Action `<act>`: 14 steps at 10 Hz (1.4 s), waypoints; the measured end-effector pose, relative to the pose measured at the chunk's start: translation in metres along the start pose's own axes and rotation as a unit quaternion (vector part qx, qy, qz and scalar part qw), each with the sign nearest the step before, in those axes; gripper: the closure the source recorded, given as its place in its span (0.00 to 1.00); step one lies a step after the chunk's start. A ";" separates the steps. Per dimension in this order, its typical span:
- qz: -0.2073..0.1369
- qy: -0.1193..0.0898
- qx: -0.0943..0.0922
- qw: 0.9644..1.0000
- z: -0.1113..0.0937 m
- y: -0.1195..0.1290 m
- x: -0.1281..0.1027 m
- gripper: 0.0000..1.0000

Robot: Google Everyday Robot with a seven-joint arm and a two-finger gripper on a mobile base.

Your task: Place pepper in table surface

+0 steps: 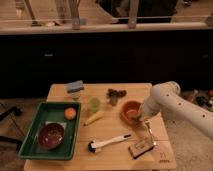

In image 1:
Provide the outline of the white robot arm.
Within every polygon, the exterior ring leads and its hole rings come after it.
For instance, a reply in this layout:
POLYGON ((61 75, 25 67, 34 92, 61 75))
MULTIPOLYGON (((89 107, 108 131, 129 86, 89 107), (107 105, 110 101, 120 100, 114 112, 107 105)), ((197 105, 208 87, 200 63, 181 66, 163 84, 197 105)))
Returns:
POLYGON ((179 96, 181 88, 177 82, 169 81, 151 87, 150 95, 139 108, 140 120, 157 115, 162 108, 167 108, 213 140, 213 112, 207 111, 179 96))

